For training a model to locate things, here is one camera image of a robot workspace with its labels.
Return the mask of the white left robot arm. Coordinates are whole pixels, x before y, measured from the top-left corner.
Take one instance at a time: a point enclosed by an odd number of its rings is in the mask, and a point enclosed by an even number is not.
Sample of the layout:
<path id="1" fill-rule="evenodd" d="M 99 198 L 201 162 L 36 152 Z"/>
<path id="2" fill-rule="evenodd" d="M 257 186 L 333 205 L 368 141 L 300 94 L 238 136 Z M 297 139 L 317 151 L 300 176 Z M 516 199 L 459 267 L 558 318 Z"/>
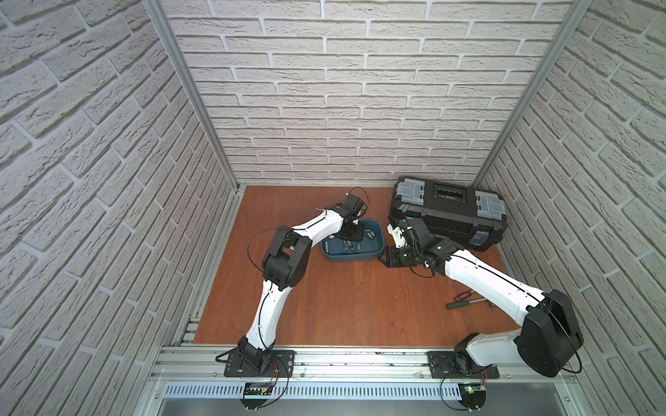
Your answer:
<path id="1" fill-rule="evenodd" d="M 246 335 L 239 339 L 238 350 L 244 362 L 260 373 L 272 365 L 272 351 L 277 327 L 286 300 L 303 279 L 314 246 L 338 237 L 362 241 L 364 226 L 360 218 L 368 209 L 363 199 L 352 193 L 346 199 L 322 210 L 315 218 L 294 227 L 281 225 L 274 230 L 261 265 L 262 294 Z"/>

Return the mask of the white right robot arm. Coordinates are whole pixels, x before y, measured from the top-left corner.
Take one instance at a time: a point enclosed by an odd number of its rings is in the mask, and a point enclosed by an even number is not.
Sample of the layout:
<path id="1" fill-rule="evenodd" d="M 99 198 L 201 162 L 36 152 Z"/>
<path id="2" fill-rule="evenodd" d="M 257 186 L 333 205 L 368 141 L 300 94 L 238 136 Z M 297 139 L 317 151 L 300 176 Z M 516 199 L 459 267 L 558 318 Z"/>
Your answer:
<path id="1" fill-rule="evenodd" d="M 388 225 L 394 243 L 380 260 L 388 268 L 422 266 L 459 282 L 509 315 L 519 329 L 493 335 L 473 333 L 455 348 L 454 364 L 470 375 L 497 364 L 525 364 L 554 377 L 583 346 L 577 316 L 567 294 L 523 284 L 477 258 L 452 239 L 439 239 L 419 218 Z"/>

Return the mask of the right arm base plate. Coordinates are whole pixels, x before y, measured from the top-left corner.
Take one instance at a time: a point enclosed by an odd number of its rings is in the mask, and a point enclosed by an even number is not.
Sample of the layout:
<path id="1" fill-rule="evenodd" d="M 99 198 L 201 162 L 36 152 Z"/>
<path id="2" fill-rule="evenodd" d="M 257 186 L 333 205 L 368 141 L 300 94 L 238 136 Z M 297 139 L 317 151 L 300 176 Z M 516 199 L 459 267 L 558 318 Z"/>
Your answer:
<path id="1" fill-rule="evenodd" d="M 429 351 L 426 353 L 433 379 L 499 379 L 496 365 L 479 366 L 466 353 L 451 351 Z"/>

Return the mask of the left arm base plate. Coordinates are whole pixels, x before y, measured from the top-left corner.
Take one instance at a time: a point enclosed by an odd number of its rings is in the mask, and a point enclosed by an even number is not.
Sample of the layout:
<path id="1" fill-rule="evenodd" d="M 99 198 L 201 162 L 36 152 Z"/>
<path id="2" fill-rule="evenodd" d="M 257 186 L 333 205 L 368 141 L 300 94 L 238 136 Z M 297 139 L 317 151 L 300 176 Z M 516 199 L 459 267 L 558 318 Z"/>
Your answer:
<path id="1" fill-rule="evenodd" d="M 225 358 L 224 376 L 227 378 L 291 378 L 294 372 L 295 350 L 274 349 L 258 361 L 246 358 L 234 348 Z"/>

